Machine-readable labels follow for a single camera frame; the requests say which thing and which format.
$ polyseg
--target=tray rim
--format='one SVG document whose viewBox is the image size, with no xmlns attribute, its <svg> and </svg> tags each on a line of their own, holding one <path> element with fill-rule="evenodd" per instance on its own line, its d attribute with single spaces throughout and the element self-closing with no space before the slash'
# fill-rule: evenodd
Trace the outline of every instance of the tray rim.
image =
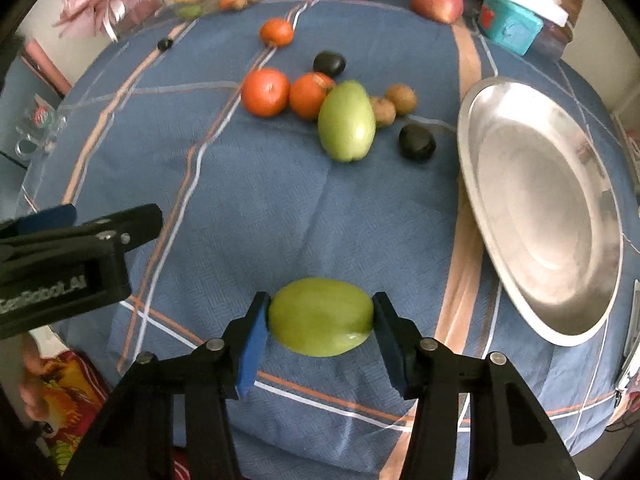
<svg viewBox="0 0 640 480">
<path fill-rule="evenodd" d="M 570 120 L 575 124 L 575 126 L 581 131 L 585 140 L 590 145 L 593 153 L 596 156 L 596 161 L 600 165 L 606 179 L 609 183 L 611 194 L 613 196 L 613 202 L 616 207 L 616 217 L 618 220 L 618 232 L 619 232 L 619 244 L 620 244 L 620 256 L 618 257 L 618 275 L 616 277 L 616 285 L 613 290 L 613 294 L 609 304 L 607 305 L 606 310 L 600 317 L 597 323 L 595 323 L 590 329 L 587 331 L 577 334 L 577 335 L 567 335 L 546 325 L 538 315 L 533 311 L 533 309 L 527 303 L 527 300 L 520 293 L 520 290 L 516 284 L 515 279 L 511 275 L 508 269 L 508 265 L 504 258 L 502 257 L 502 253 L 500 252 L 498 245 L 496 243 L 493 231 L 491 229 L 490 222 L 486 215 L 486 209 L 484 208 L 484 203 L 480 197 L 480 193 L 478 191 L 478 182 L 475 179 L 473 166 L 471 163 L 470 152 L 467 149 L 468 144 L 468 133 L 469 133 L 469 125 L 470 125 L 470 117 L 469 112 L 471 108 L 478 98 L 480 92 L 491 87 L 498 86 L 504 83 L 509 84 L 517 84 L 521 86 L 526 86 L 533 92 L 537 92 L 542 95 L 544 98 L 553 102 L 562 113 L 564 113 Z M 518 81 L 516 79 L 512 79 L 504 76 L 495 76 L 486 79 L 482 79 L 477 83 L 474 83 L 469 90 L 466 92 L 464 98 L 462 99 L 460 105 L 460 112 L 458 114 L 458 129 L 456 134 L 458 140 L 458 158 L 460 160 L 460 172 L 462 174 L 466 193 L 469 198 L 469 203 L 471 204 L 471 210 L 476 219 L 476 223 L 478 225 L 478 229 L 480 234 L 482 235 L 482 240 L 484 240 L 484 246 L 486 248 L 489 257 L 491 258 L 492 263 L 494 264 L 494 268 L 496 273 L 498 274 L 498 278 L 502 282 L 502 286 L 504 290 L 507 292 L 514 306 L 520 313 L 520 315 L 524 318 L 526 323 L 542 338 L 546 339 L 550 343 L 553 343 L 557 346 L 577 346 L 579 344 L 585 343 L 593 336 L 595 336 L 604 323 L 609 318 L 609 314 L 611 309 L 613 308 L 613 304 L 618 297 L 618 289 L 620 288 L 620 279 L 622 277 L 622 265 L 624 258 L 624 237 L 623 237 L 623 229 L 622 229 L 622 219 L 620 217 L 620 208 L 618 206 L 618 198 L 616 197 L 616 192 L 613 189 L 613 185 L 611 183 L 611 179 L 609 177 L 609 171 L 607 171 L 607 167 L 604 165 L 602 159 L 600 158 L 600 154 L 598 150 L 594 146 L 592 140 L 589 138 L 587 134 L 584 133 L 582 127 L 574 120 L 574 118 L 569 115 L 569 113 L 562 108 L 556 101 L 554 101 L 551 97 L 546 94 L 540 92 L 526 83 Z"/>
</svg>

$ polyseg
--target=green fruit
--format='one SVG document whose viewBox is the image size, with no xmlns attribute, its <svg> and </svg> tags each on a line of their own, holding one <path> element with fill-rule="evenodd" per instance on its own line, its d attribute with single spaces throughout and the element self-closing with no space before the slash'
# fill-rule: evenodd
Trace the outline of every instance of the green fruit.
<svg viewBox="0 0 640 480">
<path fill-rule="evenodd" d="M 329 92 L 320 108 L 318 134 L 333 160 L 360 160 L 369 153 L 375 133 L 376 117 L 360 83 L 345 81 Z"/>
<path fill-rule="evenodd" d="M 351 283 L 305 278 L 278 291 L 268 318 L 281 345 L 310 357 L 331 357 L 364 343 L 373 329 L 373 302 Z"/>
<path fill-rule="evenodd" d="M 195 20 L 202 15 L 202 7 L 200 5 L 188 5 L 178 9 L 177 13 L 183 20 Z"/>
</svg>

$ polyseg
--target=person's hand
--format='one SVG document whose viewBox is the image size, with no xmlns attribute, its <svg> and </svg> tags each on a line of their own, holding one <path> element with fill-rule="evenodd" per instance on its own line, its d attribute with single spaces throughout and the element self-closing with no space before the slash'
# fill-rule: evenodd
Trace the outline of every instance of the person's hand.
<svg viewBox="0 0 640 480">
<path fill-rule="evenodd" d="M 24 401 L 24 411 L 33 420 L 46 420 L 49 416 L 49 405 L 42 395 L 44 383 L 40 376 L 44 373 L 44 365 L 40 349 L 31 334 L 23 334 L 22 339 L 24 381 L 20 385 L 20 396 Z"/>
</svg>

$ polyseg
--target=metal tray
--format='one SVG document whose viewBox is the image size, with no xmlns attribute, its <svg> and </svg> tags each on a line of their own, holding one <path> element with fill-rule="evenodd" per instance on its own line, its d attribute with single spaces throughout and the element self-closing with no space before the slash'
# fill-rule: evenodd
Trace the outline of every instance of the metal tray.
<svg viewBox="0 0 640 480">
<path fill-rule="evenodd" d="M 466 94 L 458 151 L 487 251 L 522 317 L 551 343 L 587 341 L 613 305 L 623 247 L 589 137 L 544 94 L 496 77 Z"/>
</svg>

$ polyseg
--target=blue tablecloth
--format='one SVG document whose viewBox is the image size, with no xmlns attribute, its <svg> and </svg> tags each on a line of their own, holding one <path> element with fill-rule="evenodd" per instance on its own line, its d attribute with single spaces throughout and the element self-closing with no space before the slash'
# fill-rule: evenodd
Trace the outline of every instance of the blue tablecloth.
<svg viewBox="0 0 640 480">
<path fill-rule="evenodd" d="M 274 16 L 296 25 L 294 42 L 281 50 L 265 49 L 257 33 Z M 156 43 L 167 35 L 175 44 L 161 54 Z M 260 120 L 239 105 L 238 84 L 252 67 L 294 80 L 325 49 L 348 60 L 340 80 L 357 79 L 370 94 L 395 82 L 417 91 L 410 120 L 433 124 L 438 143 L 427 165 L 399 156 L 400 121 L 376 134 L 364 160 L 337 164 L 313 124 L 290 111 Z M 549 95 L 588 130 L 618 199 L 625 233 L 618 298 L 600 332 L 575 348 L 543 340 L 514 309 L 460 183 L 461 94 L 496 74 Z M 56 149 L 32 162 L 19 211 L 73 202 L 86 221 L 155 202 L 166 220 L 155 243 L 129 256 L 132 298 L 57 326 L 111 384 L 137 351 L 185 354 L 242 316 L 256 291 L 325 276 L 370 294 L 385 290 L 424 335 L 465 354 L 504 352 L 572 453 L 602 432 L 640 269 L 638 206 L 605 107 L 567 65 L 521 59 L 472 26 L 429 22 L 387 0 L 265 0 L 239 14 L 160 22 L 111 45 L 61 110 L 68 125 Z M 255 386 L 228 403 L 248 478 L 397 477 L 412 403 L 390 386 L 373 337 L 331 359 L 269 340 Z M 456 479 L 466 478 L 464 401 Z M 178 403 L 178 444 L 182 417 Z"/>
</svg>

